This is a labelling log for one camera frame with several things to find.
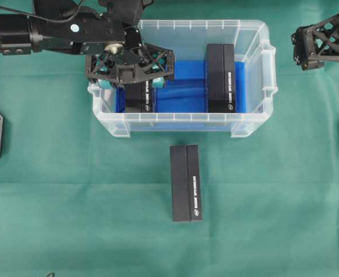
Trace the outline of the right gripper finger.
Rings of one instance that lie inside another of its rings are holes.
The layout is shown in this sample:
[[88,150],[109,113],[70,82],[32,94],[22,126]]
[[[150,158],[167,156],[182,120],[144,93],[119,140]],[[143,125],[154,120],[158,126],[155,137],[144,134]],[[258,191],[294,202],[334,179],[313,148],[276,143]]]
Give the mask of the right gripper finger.
[[299,27],[291,41],[295,63],[339,62],[339,16]]
[[324,67],[324,61],[306,60],[301,64],[302,70],[314,70]]

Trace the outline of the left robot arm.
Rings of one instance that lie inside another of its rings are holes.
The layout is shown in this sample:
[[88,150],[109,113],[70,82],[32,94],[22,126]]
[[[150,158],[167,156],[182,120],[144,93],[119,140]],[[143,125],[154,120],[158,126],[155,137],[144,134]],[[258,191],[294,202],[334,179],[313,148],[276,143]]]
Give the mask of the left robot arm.
[[0,54],[83,55],[86,78],[115,88],[174,77],[174,52],[145,43],[138,29],[151,1],[99,5],[104,12],[74,1],[34,1],[32,13],[0,7]]

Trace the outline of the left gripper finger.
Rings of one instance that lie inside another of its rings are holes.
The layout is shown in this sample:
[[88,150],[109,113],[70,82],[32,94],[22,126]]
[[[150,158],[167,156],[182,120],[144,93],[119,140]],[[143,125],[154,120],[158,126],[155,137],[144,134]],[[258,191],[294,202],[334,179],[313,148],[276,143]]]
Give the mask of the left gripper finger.
[[134,65],[134,82],[151,81],[154,88],[163,88],[174,79],[175,53],[173,50],[143,44],[138,50],[138,63]]
[[134,53],[121,51],[116,55],[108,52],[85,56],[85,77],[90,83],[108,81],[113,87],[134,83]]

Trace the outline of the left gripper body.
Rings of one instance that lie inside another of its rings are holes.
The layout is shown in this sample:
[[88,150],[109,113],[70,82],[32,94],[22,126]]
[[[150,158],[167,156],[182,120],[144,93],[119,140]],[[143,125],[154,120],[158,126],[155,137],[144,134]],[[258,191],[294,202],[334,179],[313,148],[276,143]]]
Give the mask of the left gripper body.
[[66,23],[38,22],[38,49],[70,55],[101,54],[107,45],[124,44],[123,22],[111,14],[88,12]]

